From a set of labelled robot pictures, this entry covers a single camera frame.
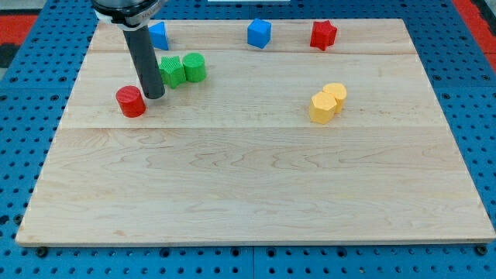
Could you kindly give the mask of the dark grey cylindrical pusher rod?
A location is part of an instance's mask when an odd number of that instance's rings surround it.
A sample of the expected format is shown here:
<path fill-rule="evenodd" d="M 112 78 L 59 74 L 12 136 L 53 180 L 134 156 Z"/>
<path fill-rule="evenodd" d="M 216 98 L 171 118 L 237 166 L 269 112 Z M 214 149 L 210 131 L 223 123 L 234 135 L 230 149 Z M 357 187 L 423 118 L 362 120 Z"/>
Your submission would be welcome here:
<path fill-rule="evenodd" d="M 165 87 L 148 27 L 124 31 L 123 34 L 145 97 L 148 99 L 163 97 Z"/>

